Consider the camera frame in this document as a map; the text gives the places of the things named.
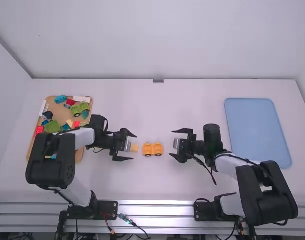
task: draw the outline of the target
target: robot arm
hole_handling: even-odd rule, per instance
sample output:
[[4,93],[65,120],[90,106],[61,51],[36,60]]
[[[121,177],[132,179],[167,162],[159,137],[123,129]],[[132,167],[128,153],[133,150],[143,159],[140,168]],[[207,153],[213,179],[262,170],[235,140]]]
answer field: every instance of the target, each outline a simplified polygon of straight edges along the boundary
[[[211,175],[213,171],[219,172],[238,181],[239,194],[224,194],[216,196],[214,202],[199,204],[203,205],[203,211],[199,212],[204,212],[204,221],[238,216],[244,217],[249,225],[260,226],[298,216],[296,201],[275,161],[253,162],[225,150],[216,124],[203,127],[203,141],[197,140],[192,129],[183,128],[173,133],[188,134],[187,139],[174,139],[177,154],[170,155],[179,163],[194,159],[205,168],[207,165]],[[205,164],[194,155],[203,156]],[[262,186],[271,189],[262,191]],[[195,220],[202,221],[202,218],[195,215]]]
[[76,177],[76,151],[86,146],[110,150],[113,161],[132,158],[118,156],[119,151],[130,152],[134,137],[126,128],[108,131],[108,121],[101,115],[92,115],[89,125],[63,133],[40,133],[36,136],[26,169],[29,184],[54,191],[91,219],[98,214],[97,197]]

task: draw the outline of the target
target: yellow block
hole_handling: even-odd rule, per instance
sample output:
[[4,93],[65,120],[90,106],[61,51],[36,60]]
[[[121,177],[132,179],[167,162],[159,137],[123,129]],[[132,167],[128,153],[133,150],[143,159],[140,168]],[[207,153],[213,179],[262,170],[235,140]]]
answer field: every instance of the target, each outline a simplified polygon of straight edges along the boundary
[[134,143],[132,143],[132,144],[131,144],[131,149],[130,149],[130,151],[131,151],[132,153],[138,153],[138,152],[139,152],[139,144],[134,144]]
[[72,129],[74,122],[71,119],[68,119],[66,122],[68,123],[69,127]]

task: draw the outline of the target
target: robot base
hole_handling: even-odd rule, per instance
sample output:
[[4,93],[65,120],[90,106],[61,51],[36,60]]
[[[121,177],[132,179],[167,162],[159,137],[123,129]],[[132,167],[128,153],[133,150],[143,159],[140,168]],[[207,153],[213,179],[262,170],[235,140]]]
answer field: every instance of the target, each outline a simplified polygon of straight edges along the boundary
[[235,222],[236,216],[223,214],[220,202],[195,202],[194,219],[197,222]]
[[92,216],[90,216],[87,212],[85,212],[85,208],[83,207],[69,206],[67,210],[67,219],[116,220],[118,215],[118,205],[119,204],[117,201],[97,201],[97,206],[98,206],[97,213]]

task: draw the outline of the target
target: white wall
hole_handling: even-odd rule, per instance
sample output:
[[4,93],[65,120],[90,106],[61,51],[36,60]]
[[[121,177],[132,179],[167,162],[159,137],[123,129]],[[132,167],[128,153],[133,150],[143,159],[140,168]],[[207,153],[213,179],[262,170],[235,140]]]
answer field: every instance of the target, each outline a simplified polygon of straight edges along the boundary
[[25,93],[28,92],[29,81],[30,76],[0,44],[0,162],[17,122]]
[[0,0],[0,36],[36,78],[289,78],[305,99],[305,0]]

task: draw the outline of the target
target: cardboard tray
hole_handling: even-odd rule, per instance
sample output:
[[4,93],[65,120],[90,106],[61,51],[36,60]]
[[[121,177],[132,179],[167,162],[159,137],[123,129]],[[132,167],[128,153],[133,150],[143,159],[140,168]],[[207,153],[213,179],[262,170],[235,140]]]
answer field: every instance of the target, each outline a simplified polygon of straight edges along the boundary
[[[48,111],[51,111],[53,113],[52,119],[57,120],[61,126],[64,125],[68,119],[71,119],[73,122],[80,121],[82,123],[87,123],[87,124],[90,122],[92,108],[93,108],[93,99],[92,98],[90,99],[90,103],[89,103],[89,105],[90,105],[89,116],[87,119],[83,119],[83,117],[81,115],[79,117],[74,117],[72,115],[70,109],[64,107],[64,102],[60,103],[60,104],[55,103],[56,97],[57,96],[49,96],[45,100],[47,101],[47,104],[49,104]],[[69,99],[73,99],[74,96],[67,96],[67,97]],[[34,145],[34,141],[35,141],[35,137],[36,137],[36,129],[38,126],[42,125],[42,122],[44,120],[45,119],[43,117],[39,116],[38,121],[35,126],[35,131],[31,138],[30,146],[28,149],[27,161],[29,161],[29,158],[31,156],[31,152],[33,149],[33,145]],[[84,155],[84,150],[85,150],[85,148],[83,147],[76,151],[76,163],[80,163],[82,161],[83,155]]]

